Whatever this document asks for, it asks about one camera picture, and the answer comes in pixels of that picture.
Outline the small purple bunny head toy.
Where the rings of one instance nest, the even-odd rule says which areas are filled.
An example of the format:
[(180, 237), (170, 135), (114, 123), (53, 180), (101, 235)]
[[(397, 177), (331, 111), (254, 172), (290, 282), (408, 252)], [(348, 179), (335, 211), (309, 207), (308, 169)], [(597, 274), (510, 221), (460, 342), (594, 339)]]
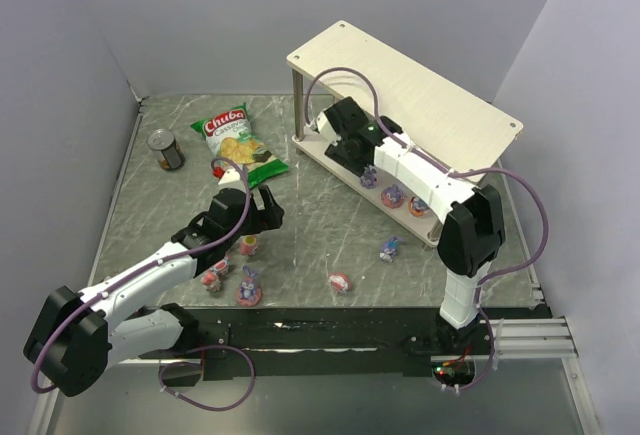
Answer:
[(377, 170), (374, 166), (368, 165), (364, 168), (360, 176), (360, 185), (365, 189), (373, 189), (378, 185)]

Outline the purple bunny blue ears toy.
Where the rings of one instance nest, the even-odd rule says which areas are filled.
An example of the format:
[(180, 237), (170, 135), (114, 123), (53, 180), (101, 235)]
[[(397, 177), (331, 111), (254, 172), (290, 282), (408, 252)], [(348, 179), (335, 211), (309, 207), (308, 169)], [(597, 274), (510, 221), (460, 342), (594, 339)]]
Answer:
[(398, 254), (398, 246), (402, 242), (403, 239), (397, 236), (392, 236), (385, 241), (379, 253), (380, 260), (385, 263), (392, 263)]

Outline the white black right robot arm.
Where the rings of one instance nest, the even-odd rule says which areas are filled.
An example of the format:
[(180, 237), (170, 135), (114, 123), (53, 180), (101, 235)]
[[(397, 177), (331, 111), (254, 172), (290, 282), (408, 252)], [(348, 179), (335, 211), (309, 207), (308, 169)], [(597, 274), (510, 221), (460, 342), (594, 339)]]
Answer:
[(479, 281), (505, 240), (499, 192), (440, 171), (398, 124), (385, 116), (371, 120), (350, 97), (307, 125), (326, 141), (325, 156), (363, 188), (379, 190), (384, 207), (435, 217), (441, 231), (433, 242), (446, 268), (438, 341), (447, 349), (468, 343), (479, 321)]

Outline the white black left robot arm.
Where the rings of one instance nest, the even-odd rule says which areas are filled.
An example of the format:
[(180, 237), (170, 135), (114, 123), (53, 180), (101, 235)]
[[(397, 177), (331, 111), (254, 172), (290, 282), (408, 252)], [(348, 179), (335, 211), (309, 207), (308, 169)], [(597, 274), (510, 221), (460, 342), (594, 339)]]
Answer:
[(277, 230), (284, 209), (266, 185), (251, 193), (225, 188), (147, 259), (100, 284), (75, 292), (66, 286), (45, 300), (23, 353), (37, 375), (65, 396), (91, 387), (113, 365), (139, 355), (195, 347), (199, 322), (170, 303), (150, 312), (144, 305), (221, 261), (242, 236)]

